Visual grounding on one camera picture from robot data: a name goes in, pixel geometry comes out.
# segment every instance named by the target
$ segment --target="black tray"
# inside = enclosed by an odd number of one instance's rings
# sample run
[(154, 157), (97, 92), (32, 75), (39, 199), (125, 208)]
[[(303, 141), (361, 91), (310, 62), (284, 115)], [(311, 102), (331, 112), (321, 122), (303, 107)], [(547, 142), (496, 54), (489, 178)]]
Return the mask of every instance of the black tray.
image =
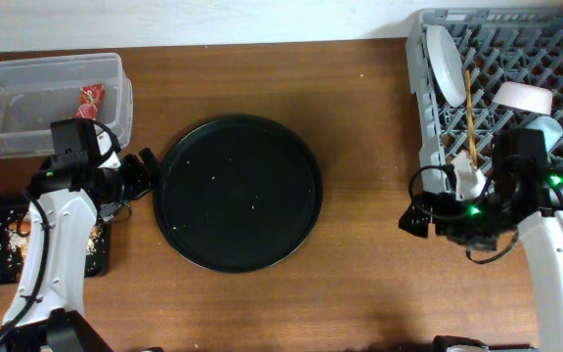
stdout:
[(168, 152), (153, 192), (166, 240), (202, 267), (253, 271), (286, 258), (316, 224), (319, 167), (287, 128), (232, 115), (196, 128)]
[[(23, 259), (17, 248), (9, 249), (8, 225), (16, 223), (27, 212), (28, 203), (21, 196), (0, 197), (0, 285), (13, 284), (21, 275)], [(86, 278), (101, 276), (108, 271), (110, 226), (104, 225), (93, 241), (95, 251), (86, 255)]]

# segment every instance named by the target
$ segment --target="plastic bin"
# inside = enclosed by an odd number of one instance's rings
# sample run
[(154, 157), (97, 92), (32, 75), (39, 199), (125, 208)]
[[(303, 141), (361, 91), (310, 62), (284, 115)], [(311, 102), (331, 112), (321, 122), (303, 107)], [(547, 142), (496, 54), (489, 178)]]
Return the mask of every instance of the plastic bin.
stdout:
[[(425, 38), (431, 24), (447, 29), (464, 69), (471, 71), (477, 156), (484, 173), (492, 169), (495, 133), (524, 127), (540, 116), (492, 103), (502, 82), (550, 89), (551, 117), (563, 129), (563, 9), (423, 10), (406, 42), (410, 87), (420, 115), (420, 166), (445, 164), (468, 150), (466, 105), (450, 106), (434, 81)], [(563, 135), (548, 157), (563, 167)], [(423, 172), (422, 182), (428, 192), (453, 191), (440, 171)]]
[(0, 158), (51, 154), (49, 126), (75, 117), (80, 88), (102, 83), (97, 120), (122, 148), (132, 131), (132, 84), (115, 53), (0, 62)]

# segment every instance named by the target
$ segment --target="wooden table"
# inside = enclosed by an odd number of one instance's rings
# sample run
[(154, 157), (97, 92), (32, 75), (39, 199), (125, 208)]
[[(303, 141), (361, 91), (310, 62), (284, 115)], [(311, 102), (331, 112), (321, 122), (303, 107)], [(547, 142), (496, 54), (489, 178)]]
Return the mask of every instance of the wooden table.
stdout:
[[(397, 227), (421, 145), (404, 40), (114, 51), (134, 87), (126, 153), (163, 156), (206, 117), (258, 114), (312, 149), (325, 193), (296, 252), (239, 275), (182, 258), (157, 229), (152, 197), (134, 202), (134, 216), (112, 228), (108, 274), (84, 287), (86, 318), (115, 350), (398, 351), (436, 334), (538, 345), (520, 246), (478, 266), (462, 247)], [(0, 194), (25, 186), (39, 162), (0, 160)], [(0, 286), (0, 324), (15, 288)]]

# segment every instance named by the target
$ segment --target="wooden stick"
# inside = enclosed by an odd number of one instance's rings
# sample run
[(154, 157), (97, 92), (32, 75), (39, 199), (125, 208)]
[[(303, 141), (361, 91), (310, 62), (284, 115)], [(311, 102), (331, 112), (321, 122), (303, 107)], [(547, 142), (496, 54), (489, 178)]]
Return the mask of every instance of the wooden stick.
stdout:
[(466, 115), (468, 117), (468, 148), (473, 167), (477, 168), (477, 146), (475, 145), (475, 123), (473, 122), (473, 102), (470, 94), (470, 71), (466, 70)]

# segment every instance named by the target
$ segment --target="red candy wrapper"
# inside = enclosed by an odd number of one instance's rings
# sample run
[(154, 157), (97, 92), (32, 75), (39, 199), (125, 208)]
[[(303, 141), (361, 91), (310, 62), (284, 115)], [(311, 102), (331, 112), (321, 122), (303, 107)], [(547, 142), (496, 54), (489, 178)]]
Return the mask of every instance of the red candy wrapper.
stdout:
[(82, 94), (79, 96), (81, 106), (77, 108), (76, 117), (95, 119), (97, 117), (97, 109), (104, 98), (104, 85), (95, 84), (81, 89)]

